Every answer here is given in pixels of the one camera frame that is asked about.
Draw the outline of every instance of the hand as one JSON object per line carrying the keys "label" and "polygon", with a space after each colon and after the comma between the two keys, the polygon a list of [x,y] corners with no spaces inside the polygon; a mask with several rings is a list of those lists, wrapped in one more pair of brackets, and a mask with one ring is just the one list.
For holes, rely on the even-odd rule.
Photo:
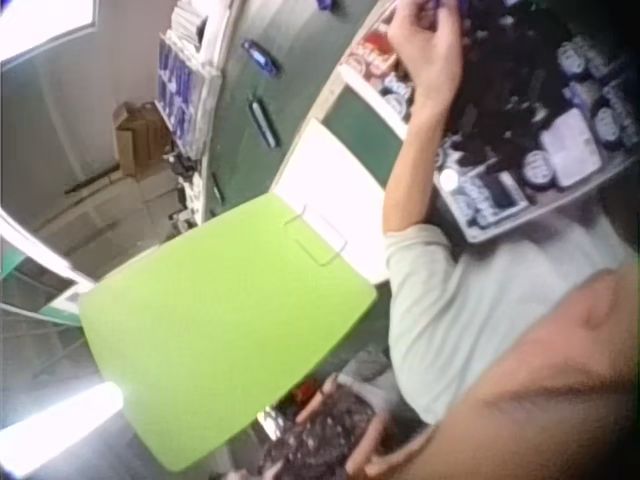
{"label": "hand", "polygon": [[462,32],[456,0],[444,0],[437,12],[437,30],[419,26],[425,0],[399,0],[389,40],[416,86],[414,110],[446,112],[462,78]]}

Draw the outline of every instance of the white panel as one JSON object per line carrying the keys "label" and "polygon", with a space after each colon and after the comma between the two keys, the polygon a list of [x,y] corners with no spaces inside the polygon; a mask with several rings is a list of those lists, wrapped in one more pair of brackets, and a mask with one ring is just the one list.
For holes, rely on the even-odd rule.
{"label": "white panel", "polygon": [[303,132],[273,191],[373,284],[388,279],[382,236],[384,191],[360,161],[317,120]]}

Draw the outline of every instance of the sleeve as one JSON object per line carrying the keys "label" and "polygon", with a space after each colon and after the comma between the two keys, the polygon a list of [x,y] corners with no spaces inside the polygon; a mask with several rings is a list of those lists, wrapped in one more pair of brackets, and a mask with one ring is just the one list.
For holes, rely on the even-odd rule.
{"label": "sleeve", "polygon": [[399,319],[424,313],[442,298],[455,264],[451,246],[432,225],[416,225],[385,237],[393,310]]}
{"label": "sleeve", "polygon": [[441,389],[445,378],[432,355],[434,348],[442,352],[447,347],[441,344],[448,343],[446,332],[438,324],[446,322],[456,265],[448,240],[432,225],[387,234],[385,244],[392,292],[389,347],[397,382],[422,419],[434,423],[441,409],[430,394]]}

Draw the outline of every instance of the wall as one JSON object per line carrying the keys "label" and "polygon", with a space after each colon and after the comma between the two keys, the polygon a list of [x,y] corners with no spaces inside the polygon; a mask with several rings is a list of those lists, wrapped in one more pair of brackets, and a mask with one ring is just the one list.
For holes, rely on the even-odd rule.
{"label": "wall", "polygon": [[25,226],[113,164],[111,113],[155,95],[158,34],[175,0],[103,0],[94,32],[2,72],[3,207]]}
{"label": "wall", "polygon": [[115,163],[116,106],[154,98],[158,36],[175,0],[98,3],[95,31],[2,72],[2,207],[93,277],[157,245],[178,209],[170,175],[155,196],[131,180],[91,206],[73,207],[82,196],[64,195]]}

